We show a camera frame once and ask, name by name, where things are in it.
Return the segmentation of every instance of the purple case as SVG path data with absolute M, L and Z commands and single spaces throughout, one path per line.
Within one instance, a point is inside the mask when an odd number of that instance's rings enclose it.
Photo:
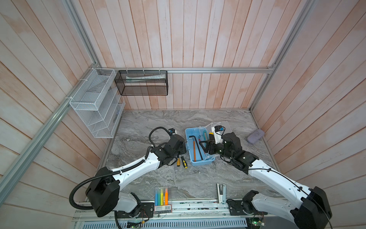
M 256 143 L 261 137 L 264 136 L 264 131 L 261 129 L 258 129 L 254 131 L 251 135 L 247 137 L 247 141 L 251 144 Z

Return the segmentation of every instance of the wooden wall panel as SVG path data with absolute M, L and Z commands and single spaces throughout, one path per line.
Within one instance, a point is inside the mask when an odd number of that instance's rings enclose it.
M 73 1 L 104 67 L 271 66 L 306 2 Z M 249 108 L 264 77 L 168 75 L 168 96 L 126 96 L 126 109 Z
M 282 173 L 327 193 L 333 226 L 364 227 L 366 1 L 319 1 L 254 109 Z
M 1 1 L 0 29 L 2 177 L 92 59 L 59 1 Z M 1 225 L 68 228 L 75 212 L 69 193 L 95 175 L 104 148 L 70 111 L 1 206 Z M 85 200 L 85 190 L 76 193 L 76 201 Z

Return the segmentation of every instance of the perforated metal plate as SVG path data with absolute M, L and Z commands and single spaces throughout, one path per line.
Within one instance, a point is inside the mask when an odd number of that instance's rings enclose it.
M 126 228 L 127 220 L 119 220 L 122 228 Z M 230 218 L 230 219 L 155 219 L 149 220 L 142 225 L 141 228 L 151 229 L 168 229 L 168 228 L 243 228 L 247 227 L 245 218 Z M 108 228 L 115 229 L 117 225 L 115 221 L 99 221 L 99 222 L 85 222 L 77 229 L 99 229 Z

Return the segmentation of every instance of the yellow screwdriver handle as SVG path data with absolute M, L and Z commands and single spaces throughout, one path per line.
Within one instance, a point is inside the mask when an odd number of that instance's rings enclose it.
M 183 156 L 181 156 L 181 158 L 182 158 L 182 162 L 183 162 L 184 168 L 187 169 L 188 166 L 187 166 L 186 160 L 184 160 L 184 157 Z

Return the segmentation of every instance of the black mesh basket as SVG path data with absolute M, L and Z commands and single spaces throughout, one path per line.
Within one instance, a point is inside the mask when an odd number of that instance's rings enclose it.
M 167 71 L 119 70 L 115 83 L 121 95 L 168 95 Z

